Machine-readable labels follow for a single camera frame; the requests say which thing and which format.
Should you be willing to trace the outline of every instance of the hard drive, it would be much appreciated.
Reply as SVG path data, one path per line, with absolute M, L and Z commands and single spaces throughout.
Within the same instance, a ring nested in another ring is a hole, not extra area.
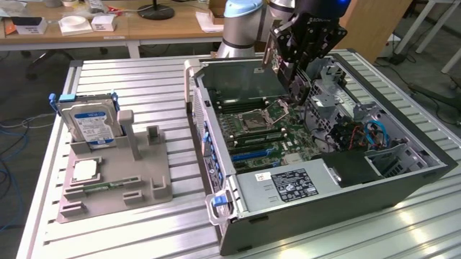
M 87 142 L 91 149 L 115 146 L 114 139 L 123 136 L 123 129 L 116 120 L 116 94 L 63 94 L 58 102 L 54 99 L 52 94 L 51 106 L 63 117 L 74 142 Z

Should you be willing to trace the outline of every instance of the gray floor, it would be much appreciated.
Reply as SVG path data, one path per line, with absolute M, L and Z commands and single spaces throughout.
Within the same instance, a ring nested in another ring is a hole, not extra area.
M 404 35 L 413 19 L 402 20 L 396 32 Z M 424 32 L 429 24 L 424 24 L 417 35 Z M 428 46 L 422 54 L 410 54 L 417 59 L 417 63 L 409 62 L 396 66 L 396 70 L 401 73 L 404 79 L 414 84 L 418 84 L 433 91 L 437 91 L 446 96 L 453 96 L 456 91 L 450 90 L 453 82 L 449 77 L 444 75 L 440 70 L 449 61 L 450 57 L 461 47 L 461 39 L 452 36 L 444 31 L 440 31 L 432 44 Z M 207 54 L 213 50 L 210 43 L 207 44 L 181 44 L 171 45 L 167 49 L 166 45 L 159 45 L 146 51 L 146 56 L 178 56 L 191 54 Z M 36 58 L 43 52 L 32 51 L 32 58 Z M 108 54 L 100 55 L 99 49 L 70 50 L 70 53 L 76 59 L 118 59 L 128 58 L 127 49 L 124 47 L 110 47 Z M 0 57 L 5 56 L 5 52 L 0 52 Z M 26 59 L 19 52 L 11 52 L 7 59 L 0 62 L 0 121 L 11 118 L 28 118 L 42 113 L 50 113 L 48 94 L 51 92 L 59 93 L 63 88 L 66 80 L 68 61 L 55 56 L 38 69 L 39 79 L 28 81 L 24 79 L 24 69 L 32 58 Z M 452 69 L 450 74 L 461 77 L 461 64 L 457 64 Z M 396 84 L 408 90 L 405 83 L 400 80 L 396 73 L 386 67 L 380 70 L 396 82 Z M 429 111 L 434 111 L 433 102 L 424 96 L 417 95 L 414 99 L 426 107 Z M 441 105 L 440 115 L 446 120 L 457 119 L 457 112 L 450 107 Z M 52 118 L 39 119 L 34 125 L 43 125 L 52 121 Z M 448 125 L 457 135 L 461 135 L 461 129 L 456 126 Z M 15 224 L 24 224 L 27 218 L 27 210 L 31 205 L 36 179 L 39 177 L 42 160 L 47 148 L 51 127 L 31 129 L 30 143 L 27 148 L 11 161 L 8 166 L 17 178 L 21 196 L 24 199 L 24 213 Z M 0 134 L 0 150 L 3 150 L 17 137 Z M 0 194 L 4 191 L 4 186 L 0 186 Z M 15 189 L 12 188 L 8 196 L 0 200 L 0 226 L 4 225 L 16 215 L 17 198 Z M 17 246 L 21 237 L 21 228 L 13 228 L 0 233 L 0 259 L 13 258 L 17 251 Z

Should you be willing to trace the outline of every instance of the side panel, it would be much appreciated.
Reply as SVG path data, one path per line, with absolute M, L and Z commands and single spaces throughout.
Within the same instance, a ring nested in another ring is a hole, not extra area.
M 434 174 L 441 177 L 448 168 Z M 229 224 L 221 255 L 230 255 L 384 208 L 393 207 L 432 177 L 421 174 L 331 196 Z

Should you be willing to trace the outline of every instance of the blue cable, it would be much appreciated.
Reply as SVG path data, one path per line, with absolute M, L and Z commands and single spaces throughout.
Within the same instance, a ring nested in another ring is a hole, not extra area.
M 380 122 L 380 121 L 377 121 L 377 120 L 370 120 L 370 121 L 368 121 L 366 123 L 365 123 L 365 126 L 364 126 L 364 132 L 365 132 L 365 134 L 366 134 L 366 139 L 369 140 L 369 142 L 372 143 L 372 145 L 374 144 L 374 141 L 373 141 L 373 139 L 372 139 L 372 137 L 370 137 L 370 130 L 368 129 L 368 125 L 369 124 L 376 124 L 376 125 L 378 125 L 378 127 L 381 128 L 381 130 L 382 130 L 382 134 L 384 134 L 384 138 L 385 138 L 385 141 L 386 141 L 386 147 L 389 147 L 389 135 L 388 135 L 388 132 L 386 132 L 386 128 L 385 128 L 385 126 L 384 126 L 384 124 Z
M 1 129 L 0 129 L 0 133 L 4 133 L 4 134 L 11 135 L 11 136 L 21 136 L 24 138 L 23 146 L 12 154 L 9 154 L 4 158 L 1 158 L 3 161 L 8 161 L 13 156 L 16 156 L 26 149 L 26 146 L 30 142 L 30 139 L 28 139 L 26 134 L 7 132 L 7 131 L 3 131 Z
M 0 233 L 1 233 L 1 232 L 3 232 L 3 231 L 17 221 L 19 217 L 23 215 L 23 210 L 24 210 L 24 208 L 23 208 L 23 203 L 24 203 L 24 201 L 23 201 L 21 192 L 20 192 L 20 187 L 19 187 L 19 185 L 17 185 L 16 177 L 15 177 L 8 171 L 5 171 L 5 170 L 1 170 L 1 169 L 0 169 L 0 172 L 4 173 L 4 174 L 5 174 L 7 176 L 9 176 L 9 178 L 11 178 L 11 182 L 12 182 L 13 187 L 15 187 L 15 190 L 16 190 L 17 201 L 19 201 L 19 203 L 20 203 L 20 209 L 19 209 L 19 211 L 17 211 L 16 216 L 15 216 L 13 219 L 8 222 L 8 224 L 4 225 L 3 228 L 0 228 Z

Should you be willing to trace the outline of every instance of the wooden desk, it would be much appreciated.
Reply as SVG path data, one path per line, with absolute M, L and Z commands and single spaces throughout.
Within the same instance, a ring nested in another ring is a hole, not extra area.
M 120 9 L 138 9 L 151 1 L 104 1 L 104 3 Z M 0 51 L 8 50 L 48 50 L 48 49 L 72 49 L 83 47 L 108 47 L 127 46 L 131 58 L 139 58 L 140 45 L 146 44 L 174 44 L 197 42 L 219 42 L 222 33 L 205 33 L 195 19 L 195 12 L 203 11 L 191 7 L 189 4 L 181 4 L 168 1 L 175 9 L 175 17 L 164 21 L 151 21 L 143 19 L 135 12 L 116 17 L 118 26 L 114 32 L 92 32 L 74 36 L 63 36 L 58 20 L 64 12 L 72 11 L 72 8 L 59 7 L 47 8 L 43 3 L 32 2 L 27 4 L 27 9 L 34 16 L 44 17 L 52 21 L 48 24 L 46 34 L 43 35 L 19 35 L 16 32 L 1 37 Z M 206 9 L 206 4 L 194 4 Z

